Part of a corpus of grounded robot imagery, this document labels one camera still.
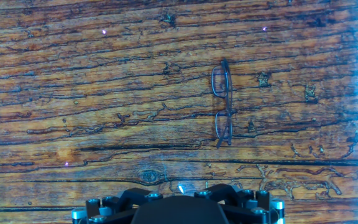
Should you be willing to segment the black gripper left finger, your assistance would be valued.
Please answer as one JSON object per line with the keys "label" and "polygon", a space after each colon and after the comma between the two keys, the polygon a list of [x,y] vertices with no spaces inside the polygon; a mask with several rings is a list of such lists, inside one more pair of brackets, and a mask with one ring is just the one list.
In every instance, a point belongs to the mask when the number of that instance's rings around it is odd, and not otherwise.
{"label": "black gripper left finger", "polygon": [[86,200],[84,207],[71,211],[72,224],[130,223],[141,205],[163,199],[163,195],[140,188],[131,188],[119,195]]}

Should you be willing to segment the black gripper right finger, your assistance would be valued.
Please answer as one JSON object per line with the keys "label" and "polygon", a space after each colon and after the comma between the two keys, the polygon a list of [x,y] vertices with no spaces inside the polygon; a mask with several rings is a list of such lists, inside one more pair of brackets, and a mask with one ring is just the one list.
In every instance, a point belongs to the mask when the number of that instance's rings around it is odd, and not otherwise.
{"label": "black gripper right finger", "polygon": [[285,223],[285,202],[266,190],[218,184],[195,192],[194,197],[211,202],[218,209],[212,213],[222,219],[213,219],[218,223]]}

